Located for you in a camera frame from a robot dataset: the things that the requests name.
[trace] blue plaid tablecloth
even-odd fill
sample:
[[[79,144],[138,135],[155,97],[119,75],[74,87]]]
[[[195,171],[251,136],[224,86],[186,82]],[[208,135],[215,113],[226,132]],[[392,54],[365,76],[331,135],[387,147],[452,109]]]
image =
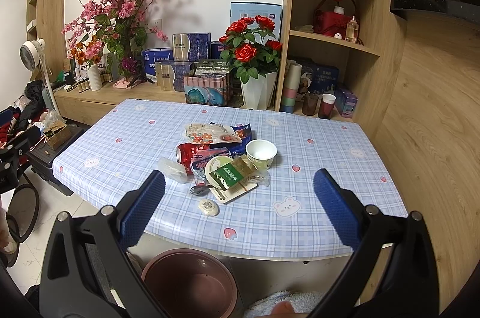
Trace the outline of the blue plaid tablecloth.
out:
[[[385,214],[406,216],[404,204],[380,157],[358,124],[273,111],[125,100],[53,162],[54,176],[101,208],[116,205],[140,187],[160,157],[176,160],[188,123],[251,124],[254,139],[272,141],[278,155],[269,187],[219,204],[206,217],[193,183],[166,179],[166,192],[147,231],[227,256],[273,260],[345,255],[313,190],[313,176],[326,168],[343,188]]]

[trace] stack of paper cups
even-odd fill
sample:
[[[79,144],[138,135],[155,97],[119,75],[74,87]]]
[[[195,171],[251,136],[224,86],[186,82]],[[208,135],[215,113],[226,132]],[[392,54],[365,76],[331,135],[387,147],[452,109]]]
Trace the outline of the stack of paper cups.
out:
[[[293,113],[297,90],[300,85],[302,75],[302,65],[298,63],[290,64],[289,71],[283,83],[282,101],[280,103],[280,112]]]

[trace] artificial rose plant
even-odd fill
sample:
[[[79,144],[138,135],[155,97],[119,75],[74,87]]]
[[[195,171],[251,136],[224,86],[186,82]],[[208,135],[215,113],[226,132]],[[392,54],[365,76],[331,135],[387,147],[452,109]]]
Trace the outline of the artificial rose plant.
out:
[[[166,41],[168,38],[157,28],[142,25],[147,8],[155,0],[90,0],[82,4],[81,15],[67,24],[62,33],[73,34],[68,39],[69,58],[89,67],[100,61],[103,48],[116,56],[120,72],[129,75],[138,71],[134,56],[141,53],[147,34],[154,33]]]
[[[254,22],[258,27],[248,28]],[[226,29],[225,36],[219,39],[225,46],[220,57],[233,62],[237,78],[243,83],[247,83],[250,77],[258,79],[259,75],[265,77],[265,74],[278,72],[282,43],[275,40],[264,43],[267,36],[275,38],[274,29],[275,23],[267,17],[243,17],[233,22]],[[260,36],[260,43],[255,35]]]

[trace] small white vase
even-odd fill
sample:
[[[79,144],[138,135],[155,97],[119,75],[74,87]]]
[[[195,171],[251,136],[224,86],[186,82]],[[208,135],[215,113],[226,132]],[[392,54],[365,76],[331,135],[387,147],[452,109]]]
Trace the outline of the small white vase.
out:
[[[100,78],[100,71],[96,63],[88,68],[87,76],[93,92],[102,88],[102,79]]]
[[[272,103],[273,90],[277,82],[277,73],[250,77],[247,83],[241,82],[243,104],[246,109],[266,110]]]

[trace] red rose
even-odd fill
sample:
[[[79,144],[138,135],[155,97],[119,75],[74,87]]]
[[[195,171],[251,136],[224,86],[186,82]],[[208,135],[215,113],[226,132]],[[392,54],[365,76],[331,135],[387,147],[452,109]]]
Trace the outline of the red rose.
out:
[[[240,21],[243,21],[247,25],[251,25],[255,22],[255,20],[252,17],[242,17]]]
[[[282,50],[282,43],[276,40],[269,40],[265,43],[267,47],[273,48],[274,50],[281,51]]]
[[[232,25],[230,25],[225,33],[227,32],[243,32],[247,29],[247,24],[246,22],[240,20],[240,21],[235,21],[232,23]]]
[[[255,16],[255,21],[262,29],[268,29],[269,31],[273,31],[275,29],[275,23],[268,17]]]
[[[237,47],[235,50],[235,56],[241,62],[250,62],[250,60],[255,56],[257,53],[257,49],[253,48],[251,44],[244,44],[241,47]]]

